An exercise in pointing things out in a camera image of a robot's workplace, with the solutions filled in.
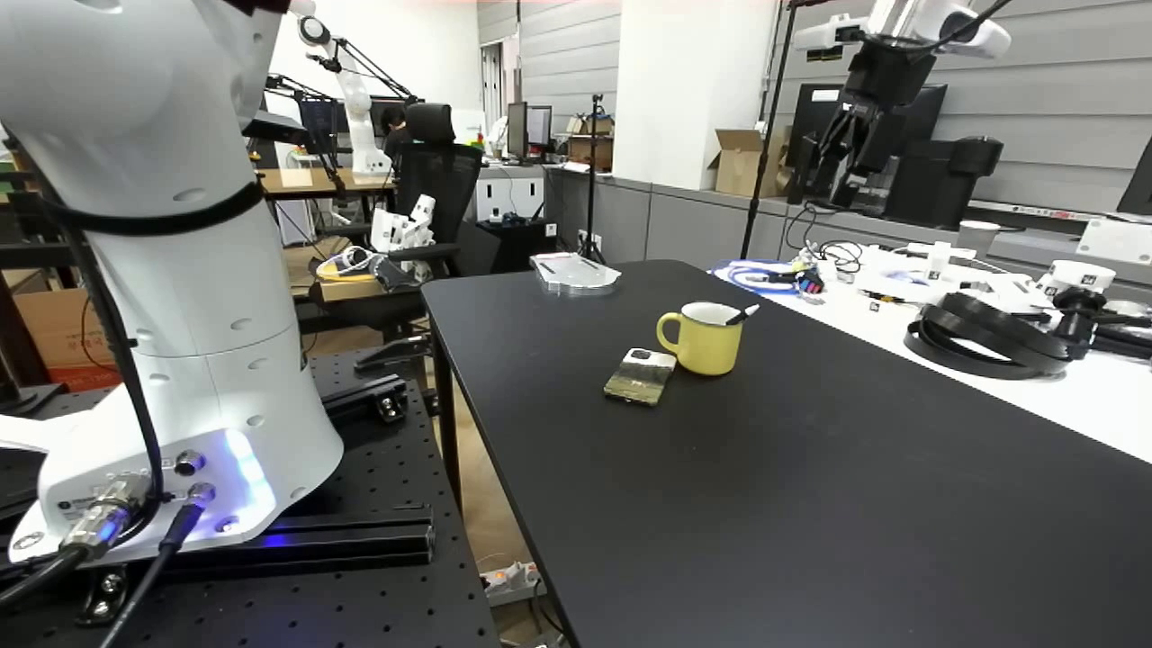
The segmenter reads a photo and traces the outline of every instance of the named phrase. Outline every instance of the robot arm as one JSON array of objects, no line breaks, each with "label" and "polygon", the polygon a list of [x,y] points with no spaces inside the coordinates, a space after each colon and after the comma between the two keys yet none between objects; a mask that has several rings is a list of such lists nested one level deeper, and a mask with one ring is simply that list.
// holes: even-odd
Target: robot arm
[{"label": "robot arm", "polygon": [[849,210],[870,173],[891,156],[885,115],[906,107],[935,70],[935,53],[997,59],[1007,29],[990,23],[1007,0],[977,11],[968,0],[873,0],[869,17],[830,17],[795,37],[811,53],[840,53],[864,43],[849,66],[843,107],[817,139],[805,170],[795,170],[791,197]]},{"label": "robot arm", "polygon": [[[240,139],[277,29],[267,7],[0,0],[0,122],[59,196],[49,212],[68,221],[126,376],[92,412],[0,416],[0,450],[48,455],[9,563],[65,548],[87,563],[152,559],[198,492],[211,498],[187,552],[246,544],[341,461]],[[120,486],[134,491],[120,502],[147,502],[134,538],[120,514],[102,544],[72,544]]]},{"label": "robot arm", "polygon": [[873,37],[938,43],[943,53],[973,59],[1001,59],[1013,46],[1007,29],[966,0],[877,0],[869,17],[830,14],[825,26],[795,31],[791,46],[822,59]]},{"label": "robot arm", "polygon": [[341,85],[341,106],[348,120],[353,139],[353,173],[392,173],[387,156],[379,148],[379,134],[372,122],[372,95],[367,80],[379,80],[402,102],[419,102],[399,80],[392,80],[379,60],[372,60],[355,43],[335,37],[319,17],[314,0],[295,0],[300,41],[319,53],[309,53],[319,70],[335,71]]}]

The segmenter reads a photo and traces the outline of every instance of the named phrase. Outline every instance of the brown object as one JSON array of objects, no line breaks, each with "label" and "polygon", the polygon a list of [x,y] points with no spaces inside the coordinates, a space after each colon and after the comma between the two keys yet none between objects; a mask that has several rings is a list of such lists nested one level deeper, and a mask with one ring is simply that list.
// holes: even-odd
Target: brown object
[{"label": "brown object", "polygon": [[[591,162],[591,136],[570,136],[570,162]],[[611,173],[611,136],[597,136],[597,173]]]},{"label": "brown object", "polygon": [[[353,170],[339,170],[339,181],[347,182],[348,196],[386,196],[392,192],[392,181],[355,181]],[[283,173],[283,170],[271,170],[260,176],[263,192],[271,197],[306,197],[306,196],[332,196],[335,182],[324,176],[324,170],[300,170],[300,173]]]},{"label": "brown object", "polygon": [[114,355],[83,289],[15,295],[53,383],[68,388],[114,384]]},{"label": "brown object", "polygon": [[[761,130],[715,130],[715,139],[719,139],[719,156],[710,164],[715,170],[715,196],[751,197],[761,148],[762,148]],[[768,148],[762,188],[761,188],[762,197],[785,196],[785,188],[777,182],[782,156],[785,156],[785,136],[775,134]]]},{"label": "brown object", "polygon": [[380,298],[387,295],[373,274],[348,274],[319,281],[319,302]]}]

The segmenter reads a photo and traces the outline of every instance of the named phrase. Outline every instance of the mug handle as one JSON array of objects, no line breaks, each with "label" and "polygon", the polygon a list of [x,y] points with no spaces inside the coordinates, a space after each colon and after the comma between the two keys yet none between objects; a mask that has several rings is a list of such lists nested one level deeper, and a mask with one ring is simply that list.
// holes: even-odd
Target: mug handle
[{"label": "mug handle", "polygon": [[655,338],[659,338],[661,349],[669,349],[669,353],[680,349],[680,325],[684,325],[680,313],[661,313],[661,318],[655,319]]}]

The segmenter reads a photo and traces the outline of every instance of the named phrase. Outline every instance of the white wall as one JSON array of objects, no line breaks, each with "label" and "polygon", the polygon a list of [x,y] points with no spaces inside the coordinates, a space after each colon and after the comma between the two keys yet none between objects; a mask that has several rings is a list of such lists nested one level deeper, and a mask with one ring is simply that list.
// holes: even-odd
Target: white wall
[{"label": "white wall", "polygon": [[705,188],[715,130],[757,126],[777,0],[624,0],[615,176]]},{"label": "white wall", "polygon": [[[458,136],[480,134],[476,0],[319,0],[319,17],[419,97],[453,106]],[[339,97],[335,74],[306,59],[295,17],[282,26],[271,71],[295,74]]]}]

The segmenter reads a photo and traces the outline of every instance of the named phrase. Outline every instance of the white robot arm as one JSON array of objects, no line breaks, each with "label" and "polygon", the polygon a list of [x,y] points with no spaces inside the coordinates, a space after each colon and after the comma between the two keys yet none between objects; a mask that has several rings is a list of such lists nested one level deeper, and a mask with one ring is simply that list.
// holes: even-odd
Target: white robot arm
[{"label": "white robot arm", "polygon": [[134,366],[87,414],[0,416],[0,450],[48,455],[9,563],[75,552],[104,509],[126,514],[83,559],[152,559],[180,502],[205,509],[187,552],[246,544],[341,461],[240,139],[277,11],[287,4],[0,0],[0,122],[89,247]]},{"label": "white robot arm", "polygon": [[869,17],[830,14],[825,26],[795,31],[791,46],[811,53],[828,53],[855,41],[917,41],[938,43],[943,53],[977,53],[1001,59],[1013,46],[1013,37],[997,23],[977,23],[979,11],[968,0],[873,0]]},{"label": "white robot arm", "polygon": [[367,80],[386,84],[397,97],[413,102],[413,95],[397,84],[380,66],[373,66],[355,43],[335,37],[314,0],[295,0],[290,14],[300,14],[300,41],[319,53],[309,53],[315,66],[335,71],[341,85],[341,106],[348,120],[348,139],[353,139],[353,173],[355,176],[379,176],[392,173],[387,156],[379,148],[379,134],[372,122],[372,95]]}]

